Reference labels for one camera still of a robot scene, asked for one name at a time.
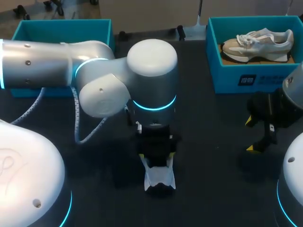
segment sneaker sole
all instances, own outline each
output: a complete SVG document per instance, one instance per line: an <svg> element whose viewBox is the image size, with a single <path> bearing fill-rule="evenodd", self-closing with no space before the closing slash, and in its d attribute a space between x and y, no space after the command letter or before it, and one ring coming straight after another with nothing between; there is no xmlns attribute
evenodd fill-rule
<svg viewBox="0 0 303 227"><path fill-rule="evenodd" d="M265 58L270 61L277 61L277 62L287 62L288 61L288 55L287 53L267 53L263 55L255 55L255 56L249 56L249 57L240 57L240 56L235 56L232 54L228 54L224 51L222 51L227 57L240 62L240 63L246 63L249 62L251 59L256 58L256 57L261 57Z"/></svg>

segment screw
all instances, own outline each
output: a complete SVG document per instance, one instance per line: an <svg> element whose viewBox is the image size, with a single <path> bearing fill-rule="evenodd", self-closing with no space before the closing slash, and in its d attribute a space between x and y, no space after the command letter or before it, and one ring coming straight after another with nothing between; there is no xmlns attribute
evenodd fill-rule
<svg viewBox="0 0 303 227"><path fill-rule="evenodd" d="M293 80L294 80L294 78L290 77L290 78L287 79L287 82L290 84Z"/></svg>

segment shoe box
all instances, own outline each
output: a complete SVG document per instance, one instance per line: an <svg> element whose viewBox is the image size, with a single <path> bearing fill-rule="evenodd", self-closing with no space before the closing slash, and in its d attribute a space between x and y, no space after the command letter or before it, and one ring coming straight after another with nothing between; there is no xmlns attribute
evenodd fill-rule
<svg viewBox="0 0 303 227"><path fill-rule="evenodd" d="M251 31L267 28L273 32L294 33L288 62L255 58L237 63L221 54L221 44ZM303 23L297 16L211 17L206 31L206 55L217 94L273 92L303 61Z"/></svg>

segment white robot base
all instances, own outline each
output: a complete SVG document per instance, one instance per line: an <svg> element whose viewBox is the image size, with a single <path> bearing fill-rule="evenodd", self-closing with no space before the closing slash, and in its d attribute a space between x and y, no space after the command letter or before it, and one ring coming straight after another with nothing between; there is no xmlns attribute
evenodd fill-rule
<svg viewBox="0 0 303 227"><path fill-rule="evenodd" d="M303 226L303 133L290 145L276 187L275 218L279 227Z"/></svg>
<svg viewBox="0 0 303 227"><path fill-rule="evenodd" d="M73 226L72 193L57 148L5 122L0 136L0 226Z"/></svg>

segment shoelace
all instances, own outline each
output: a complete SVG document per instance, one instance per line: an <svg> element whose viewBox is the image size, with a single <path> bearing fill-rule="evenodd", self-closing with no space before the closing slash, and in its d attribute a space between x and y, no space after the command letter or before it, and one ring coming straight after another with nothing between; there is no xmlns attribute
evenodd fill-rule
<svg viewBox="0 0 303 227"><path fill-rule="evenodd" d="M259 43L260 41L255 38L255 37L252 37L251 34L254 33L255 31L253 32L248 32L246 35L237 35L237 41L240 45L242 46L245 46L247 45L248 43L252 44L252 43Z"/></svg>

